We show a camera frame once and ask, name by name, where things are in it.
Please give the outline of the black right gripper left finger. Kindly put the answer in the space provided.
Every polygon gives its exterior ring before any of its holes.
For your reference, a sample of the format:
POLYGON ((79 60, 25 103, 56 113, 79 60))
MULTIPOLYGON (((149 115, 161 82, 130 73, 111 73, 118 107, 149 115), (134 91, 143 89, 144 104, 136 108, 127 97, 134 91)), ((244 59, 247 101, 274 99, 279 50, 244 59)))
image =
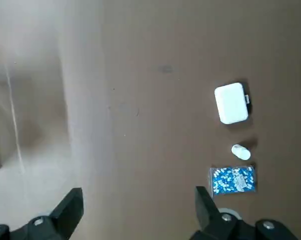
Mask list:
POLYGON ((83 215, 83 190, 75 187, 49 215, 37 216, 14 231, 0 224, 0 240, 68 240, 83 215))

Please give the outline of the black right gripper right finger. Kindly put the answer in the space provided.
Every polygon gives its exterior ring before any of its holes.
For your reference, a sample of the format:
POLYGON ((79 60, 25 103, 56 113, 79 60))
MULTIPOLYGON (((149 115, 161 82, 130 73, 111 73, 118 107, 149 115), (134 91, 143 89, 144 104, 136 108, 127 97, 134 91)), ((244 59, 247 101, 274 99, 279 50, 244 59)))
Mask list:
POLYGON ((261 219, 254 225, 234 214, 220 212, 204 186, 195 188, 195 210, 200 225, 191 240, 296 240, 281 222, 261 219))

